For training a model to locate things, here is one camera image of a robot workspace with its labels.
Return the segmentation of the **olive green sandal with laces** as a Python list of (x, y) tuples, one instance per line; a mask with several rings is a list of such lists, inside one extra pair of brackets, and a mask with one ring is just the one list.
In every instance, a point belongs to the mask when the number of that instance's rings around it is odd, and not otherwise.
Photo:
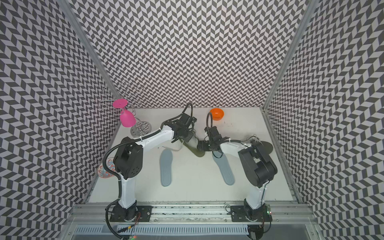
[(198, 149), (198, 142), (199, 142), (199, 138), (196, 136), (193, 136), (188, 142), (185, 142), (184, 140), (179, 140), (176, 143), (175, 148), (172, 148), (169, 146), (162, 146), (162, 148), (164, 148), (165, 150), (170, 150), (172, 152), (179, 152), (180, 150), (186, 148), (196, 157), (202, 158), (205, 155), (205, 152)]

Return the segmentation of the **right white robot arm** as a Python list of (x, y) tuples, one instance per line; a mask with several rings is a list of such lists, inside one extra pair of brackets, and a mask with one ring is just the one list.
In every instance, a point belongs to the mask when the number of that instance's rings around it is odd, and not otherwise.
[(220, 154), (219, 157), (231, 155), (239, 158), (247, 180), (251, 184), (244, 200), (244, 213), (251, 222), (269, 222), (265, 204), (267, 185), (278, 173), (278, 168), (266, 147), (256, 138), (249, 143), (222, 137), (216, 127), (205, 127), (206, 140), (198, 141), (198, 150)]

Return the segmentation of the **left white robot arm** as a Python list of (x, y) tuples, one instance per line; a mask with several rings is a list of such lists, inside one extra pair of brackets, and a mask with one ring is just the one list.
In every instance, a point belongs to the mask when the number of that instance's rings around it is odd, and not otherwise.
[(102, 160), (104, 170), (118, 179), (118, 199), (112, 202), (113, 210), (106, 208), (106, 218), (111, 222), (132, 222), (137, 219), (139, 210), (135, 197), (136, 177), (143, 168), (145, 151), (167, 141), (189, 142), (194, 136), (197, 119), (185, 113), (164, 121), (161, 127), (142, 137), (124, 138), (112, 147)]

